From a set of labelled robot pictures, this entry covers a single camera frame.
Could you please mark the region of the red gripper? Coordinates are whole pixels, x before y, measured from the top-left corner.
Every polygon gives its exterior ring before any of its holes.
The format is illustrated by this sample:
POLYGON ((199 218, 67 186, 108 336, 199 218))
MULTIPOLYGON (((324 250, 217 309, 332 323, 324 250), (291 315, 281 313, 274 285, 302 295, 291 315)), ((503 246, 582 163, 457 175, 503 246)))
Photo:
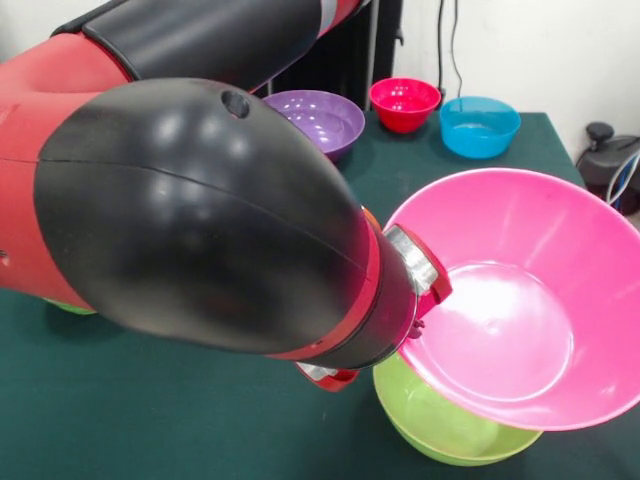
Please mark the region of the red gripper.
MULTIPOLYGON (((425 327, 423 317, 452 293, 452 286, 446 269, 433 252, 411 253, 405 258, 405 263, 414 281, 414 286, 419 287, 419 281, 426 281, 427 288, 417 295, 413 323, 408 333, 402 338, 402 341, 396 345, 394 350, 385 353, 373 363, 365 365, 365 368, 376 365, 389 357, 404 341, 420 338, 425 327)), ((310 365, 309 381, 322 390, 339 392, 353 383, 361 370, 362 367, 356 369, 329 369, 310 365)))

